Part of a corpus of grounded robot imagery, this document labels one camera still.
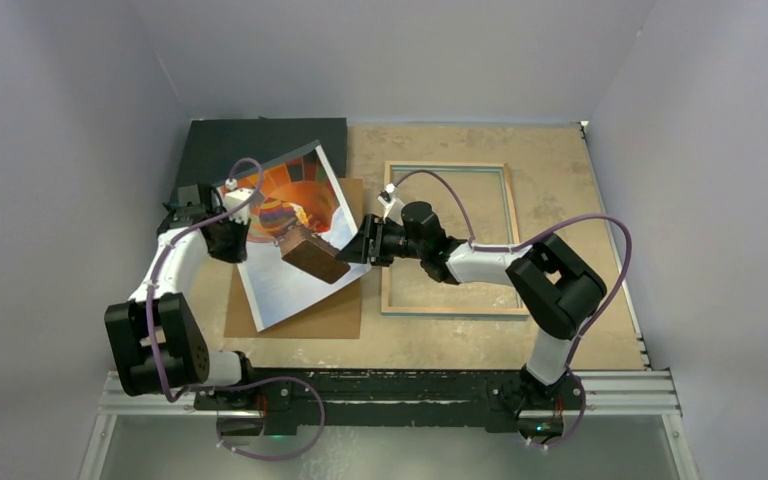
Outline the blue wooden picture frame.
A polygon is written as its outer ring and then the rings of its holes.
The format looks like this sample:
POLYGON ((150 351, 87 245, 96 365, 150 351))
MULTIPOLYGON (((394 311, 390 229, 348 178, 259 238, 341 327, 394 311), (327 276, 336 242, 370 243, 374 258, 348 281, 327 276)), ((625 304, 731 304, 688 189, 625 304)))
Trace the blue wooden picture frame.
MULTIPOLYGON (((404 202, 426 201, 446 233, 485 244, 521 242, 513 183, 504 163, 421 163, 389 161, 384 180, 395 182, 417 169, 397 189, 404 202)), ((381 272, 381 311, 393 315, 516 316, 527 310, 515 290, 501 285, 437 283, 419 263, 397 259, 381 272)))

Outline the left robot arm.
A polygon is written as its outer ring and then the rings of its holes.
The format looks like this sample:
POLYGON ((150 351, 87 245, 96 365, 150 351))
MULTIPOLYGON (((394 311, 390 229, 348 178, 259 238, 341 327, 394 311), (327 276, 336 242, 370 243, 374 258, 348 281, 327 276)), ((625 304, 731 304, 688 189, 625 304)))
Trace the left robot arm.
POLYGON ((181 187, 157 228, 157 249, 140 285, 111 305, 104 324, 120 384, 129 396, 219 389, 232 408, 257 399, 258 382, 246 355, 216 351, 186 300, 207 258, 240 264, 247 258, 250 202, 257 190, 229 181, 223 187, 181 187))

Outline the brown backing board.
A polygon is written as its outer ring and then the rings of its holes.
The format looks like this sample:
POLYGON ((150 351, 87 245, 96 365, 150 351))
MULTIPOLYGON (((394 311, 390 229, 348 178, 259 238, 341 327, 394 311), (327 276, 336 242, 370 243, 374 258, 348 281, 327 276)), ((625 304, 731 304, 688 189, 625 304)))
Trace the brown backing board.
MULTIPOLYGON (((354 217, 358 222, 362 211, 363 183, 360 180, 348 180, 339 181, 339 184, 347 194, 348 202, 354 208, 354 217)), ((259 332, 253 323, 238 266, 231 269, 225 314, 225 337, 273 339, 354 339, 358 337, 361 316, 360 280, 332 297, 293 315, 290 319, 259 332)))

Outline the hot air balloon photo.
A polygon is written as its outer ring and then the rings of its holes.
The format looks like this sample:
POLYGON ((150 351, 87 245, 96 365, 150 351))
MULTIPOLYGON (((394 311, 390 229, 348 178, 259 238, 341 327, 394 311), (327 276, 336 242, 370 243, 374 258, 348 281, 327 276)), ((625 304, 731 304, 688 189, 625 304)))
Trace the hot air balloon photo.
POLYGON ((324 147, 313 141, 262 167, 238 167, 219 190, 252 191, 248 258, 238 272, 262 332, 359 281, 370 267, 338 258, 358 232, 324 147))

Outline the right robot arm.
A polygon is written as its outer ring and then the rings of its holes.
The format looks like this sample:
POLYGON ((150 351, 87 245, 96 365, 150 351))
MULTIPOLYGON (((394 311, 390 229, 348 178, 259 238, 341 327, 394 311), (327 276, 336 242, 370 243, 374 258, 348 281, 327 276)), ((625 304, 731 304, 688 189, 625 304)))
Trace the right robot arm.
POLYGON ((536 407, 556 399, 580 337, 616 292, 553 229, 519 245, 487 245, 448 235, 426 202, 399 213, 398 221, 366 215, 337 260, 388 267, 410 258, 439 283, 513 288, 538 327, 521 392, 536 407))

